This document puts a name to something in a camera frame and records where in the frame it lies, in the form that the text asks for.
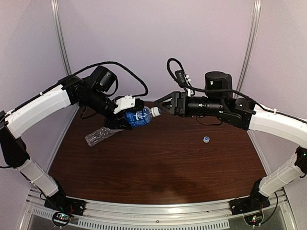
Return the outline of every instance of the metal frame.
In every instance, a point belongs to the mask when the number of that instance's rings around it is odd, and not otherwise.
[[[53,19],[54,23],[56,26],[56,33],[57,33],[57,38],[58,38],[58,43],[59,43],[59,50],[61,54],[61,58],[63,61],[64,69],[66,72],[66,75],[71,75],[71,67],[69,65],[68,61],[68,55],[65,47],[65,42],[64,42],[64,36],[63,36],[63,30],[62,30],[62,25],[61,25],[61,19],[59,16],[59,4],[58,0],[51,0],[51,7],[52,7],[52,14],[53,14]]]
[[[258,26],[259,26],[259,21],[260,21],[260,13],[261,13],[261,0],[255,0],[254,4],[254,10],[253,10],[253,15],[252,15],[252,21],[250,25],[250,32],[249,32],[249,38],[248,38],[248,46],[246,48],[245,56],[244,56],[244,61],[240,73],[240,78],[238,85],[236,87],[237,91],[241,91],[243,87],[244,80],[246,78],[246,73],[248,71],[248,66],[250,63],[251,59],[251,54],[252,50],[255,44],[256,40],[256,35],[258,31]]]
[[[19,230],[28,229],[32,215],[51,219],[54,211],[44,207],[44,201],[39,195],[40,191],[38,189],[31,189],[24,207],[24,216],[20,220]],[[283,189],[279,190],[277,196],[279,206],[283,210],[287,230],[296,230],[285,191]],[[229,200],[178,205],[130,205],[85,200],[86,205],[83,216],[72,219],[71,225],[85,229],[99,229],[100,225],[110,227],[104,229],[111,229],[111,227],[125,229],[129,227],[130,229],[138,228],[139,230],[147,228],[157,230],[167,228],[172,230],[176,228],[188,229],[188,227],[197,229],[197,227],[202,226],[207,226],[209,230],[229,229],[228,220],[243,216],[232,216],[228,204]],[[270,198],[270,202],[271,206],[269,208],[274,208],[276,204],[275,196]]]

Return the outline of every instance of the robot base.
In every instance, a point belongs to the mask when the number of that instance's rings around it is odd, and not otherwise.
[[[65,198],[65,202],[71,205],[72,207],[72,215],[82,216],[84,212],[84,206],[85,201],[84,200],[78,200],[73,198]],[[56,209],[54,205],[52,205],[48,200],[45,201],[44,204],[45,207],[53,209],[55,211],[58,211],[59,209]]]
[[[257,210],[260,210],[260,208],[269,207],[271,204],[269,200],[260,202],[248,196],[245,198],[237,198],[237,199],[231,200],[229,201],[229,205],[230,205],[231,213],[234,216],[238,214],[257,211]]]

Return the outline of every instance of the wooden table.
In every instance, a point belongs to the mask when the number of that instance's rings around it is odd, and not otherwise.
[[[192,117],[163,113],[89,147],[84,137],[102,127],[104,118],[81,120],[80,113],[50,170],[69,196],[130,204],[214,201],[248,195],[265,176],[246,131],[230,125],[203,126]]]

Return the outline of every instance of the bottle cap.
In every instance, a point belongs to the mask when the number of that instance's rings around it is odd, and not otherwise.
[[[209,137],[204,137],[204,138],[203,138],[203,142],[209,143],[209,141],[210,141],[210,138],[209,138]]]
[[[161,110],[160,110],[158,107],[153,107],[153,108],[151,108],[151,111],[152,111],[153,117],[156,117],[156,116],[160,116],[160,115],[161,115]]]

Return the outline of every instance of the plastic bottle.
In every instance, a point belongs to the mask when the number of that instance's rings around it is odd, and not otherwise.
[[[144,107],[139,111],[126,111],[124,116],[131,127],[136,128],[148,124],[153,117],[161,115],[161,110],[158,107]]]
[[[85,140],[87,144],[92,147],[95,144],[99,143],[100,141],[103,141],[104,139],[109,138],[110,136],[114,135],[117,132],[122,131],[123,129],[109,129],[107,127],[102,127],[95,132],[87,135],[85,137]]]
[[[144,126],[148,124],[153,117],[159,115],[161,115],[161,110],[158,107],[153,107],[150,109],[146,106],[140,111],[127,111],[124,113],[125,119],[133,128]],[[104,139],[107,139],[122,130],[123,129],[109,129],[107,127],[102,127],[101,129],[87,135],[85,140],[87,144],[92,147],[100,141],[103,141]]]

